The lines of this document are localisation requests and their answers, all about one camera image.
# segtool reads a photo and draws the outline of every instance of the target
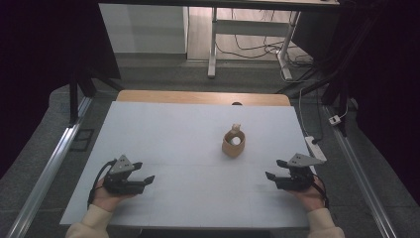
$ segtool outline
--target sleeve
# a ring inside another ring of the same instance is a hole
[[[68,228],[66,238],[108,238],[106,227],[111,220],[112,213],[98,206],[89,205],[89,209],[81,222],[74,223]]]
[[[336,227],[327,208],[313,210],[308,214],[309,235],[308,238],[344,238],[344,232]]]

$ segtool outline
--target white device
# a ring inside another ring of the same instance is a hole
[[[335,115],[335,116],[331,117],[329,119],[329,121],[330,121],[330,124],[331,125],[335,126],[335,125],[337,125],[337,124],[339,124],[341,122],[341,119],[340,119],[339,116]]]
[[[306,145],[316,159],[326,162],[327,158],[324,156],[324,153],[322,153],[321,148],[317,144],[312,144],[313,140],[314,138],[311,136],[305,137]]]

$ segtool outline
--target wooden edge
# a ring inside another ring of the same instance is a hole
[[[117,101],[232,105],[290,106],[286,95],[227,92],[122,90]]]

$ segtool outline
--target metal rail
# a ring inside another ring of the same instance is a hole
[[[35,218],[35,215],[38,212],[38,209],[41,206],[41,203],[44,200],[48,190],[50,189],[53,179],[61,166],[61,163],[70,148],[70,144],[74,139],[80,124],[84,118],[87,108],[91,102],[90,98],[84,97],[79,106],[79,116],[75,121],[75,124],[71,128],[65,129],[61,139],[59,140],[55,150],[50,157],[46,167],[40,175],[37,183],[31,191],[31,194],[28,196],[24,206],[19,212],[18,217],[16,218],[13,226],[10,228],[7,237],[18,238],[25,237],[29,227],[31,226],[32,221]]]
[[[324,106],[325,114],[328,118],[334,116],[327,107]],[[382,237],[384,238],[396,238],[397,235],[394,231],[394,228],[389,220],[388,215],[386,214],[385,209],[382,206],[382,203],[378,199],[376,193],[374,192],[368,177],[365,174],[364,169],[362,168],[361,163],[359,162],[358,157],[356,156],[355,151],[349,140],[341,134],[340,130],[336,127],[333,128],[334,134],[337,138],[337,141],[340,144],[340,147],[343,150],[345,158],[349,163],[350,169],[355,176],[356,182],[361,189],[362,195],[365,198],[367,206],[369,206],[373,218],[379,228]]]

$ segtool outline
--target hand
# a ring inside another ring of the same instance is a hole
[[[325,190],[321,181],[316,176],[314,176],[314,178],[315,183]],[[322,194],[319,193],[319,191],[313,186],[310,186],[308,189],[302,191],[288,190],[287,192],[293,194],[297,199],[299,199],[308,212],[325,207]]]
[[[95,190],[95,198],[93,199],[92,204],[101,207],[106,211],[113,212],[118,203],[122,200],[136,196],[135,194],[118,195],[109,193],[105,187],[102,186],[103,182],[104,178],[96,184],[97,188]]]

